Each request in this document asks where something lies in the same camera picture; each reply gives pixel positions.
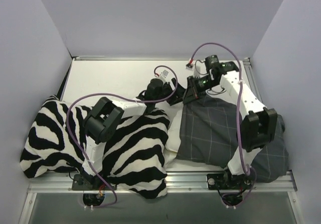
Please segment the white pillow with yellow edge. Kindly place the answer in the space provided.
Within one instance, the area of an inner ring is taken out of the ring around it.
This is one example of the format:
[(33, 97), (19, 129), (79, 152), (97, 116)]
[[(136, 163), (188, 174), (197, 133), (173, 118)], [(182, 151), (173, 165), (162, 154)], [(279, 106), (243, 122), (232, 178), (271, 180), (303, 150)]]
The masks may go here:
[(180, 126), (183, 109), (178, 110), (168, 130), (168, 140), (164, 149), (165, 168), (167, 172), (210, 172), (221, 171), (221, 167), (207, 165), (189, 160), (177, 159), (177, 153), (181, 144)]

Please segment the dark grey checked pillowcase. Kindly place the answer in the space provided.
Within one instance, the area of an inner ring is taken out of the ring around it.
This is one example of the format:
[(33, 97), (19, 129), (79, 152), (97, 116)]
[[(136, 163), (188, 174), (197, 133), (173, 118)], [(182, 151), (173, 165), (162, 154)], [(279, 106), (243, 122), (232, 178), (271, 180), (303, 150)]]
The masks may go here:
[[(251, 164), (258, 182), (270, 183), (290, 170), (284, 132), (285, 123), (279, 115), (274, 140)], [(236, 137), (236, 106), (206, 96), (183, 106), (177, 158), (224, 168), (237, 149)]]

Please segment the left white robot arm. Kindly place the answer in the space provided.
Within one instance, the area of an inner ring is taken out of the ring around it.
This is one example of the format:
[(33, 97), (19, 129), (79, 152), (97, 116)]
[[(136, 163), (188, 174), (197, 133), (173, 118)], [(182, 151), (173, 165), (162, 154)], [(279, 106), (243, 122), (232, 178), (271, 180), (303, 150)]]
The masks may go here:
[(85, 147), (85, 162), (81, 167), (83, 183), (89, 189), (97, 189), (101, 185), (102, 159), (106, 142), (115, 134), (122, 119), (146, 115), (155, 109), (155, 104), (166, 98), (172, 106), (183, 101), (185, 88), (175, 78), (166, 82), (162, 78), (153, 78), (139, 95), (131, 100), (110, 100), (102, 97), (92, 108), (84, 120), (84, 130), (90, 140)]

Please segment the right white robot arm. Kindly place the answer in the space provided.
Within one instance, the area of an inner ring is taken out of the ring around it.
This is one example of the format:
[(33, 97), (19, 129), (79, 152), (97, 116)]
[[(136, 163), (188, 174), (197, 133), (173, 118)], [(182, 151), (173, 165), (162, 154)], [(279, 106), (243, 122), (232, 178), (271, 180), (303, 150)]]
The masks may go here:
[(220, 62), (216, 55), (204, 60), (206, 74), (189, 76), (183, 103), (200, 99), (201, 94), (220, 86), (236, 101), (236, 138), (238, 147), (228, 162), (229, 172), (222, 176), (223, 184), (234, 188), (240, 183), (240, 175), (250, 175), (251, 164), (265, 145), (275, 137), (277, 112), (267, 108), (252, 92), (242, 77), (238, 60)]

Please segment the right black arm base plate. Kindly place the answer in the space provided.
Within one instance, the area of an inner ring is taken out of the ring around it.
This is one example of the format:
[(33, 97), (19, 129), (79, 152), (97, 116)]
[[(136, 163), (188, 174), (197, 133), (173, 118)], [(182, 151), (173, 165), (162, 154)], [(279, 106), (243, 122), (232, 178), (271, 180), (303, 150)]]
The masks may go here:
[(252, 179), (244, 174), (218, 172), (207, 174), (207, 184), (210, 190), (248, 190), (252, 186)]

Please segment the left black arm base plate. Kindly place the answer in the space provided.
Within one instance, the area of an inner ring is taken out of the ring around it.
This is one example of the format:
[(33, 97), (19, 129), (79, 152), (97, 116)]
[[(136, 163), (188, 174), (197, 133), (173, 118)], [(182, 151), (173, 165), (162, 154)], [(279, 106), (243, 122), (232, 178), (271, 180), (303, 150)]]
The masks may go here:
[(92, 182), (88, 182), (81, 174), (75, 174), (73, 177), (72, 190), (99, 190), (101, 186), (104, 186), (104, 190), (109, 189), (109, 187), (98, 177), (95, 176)]

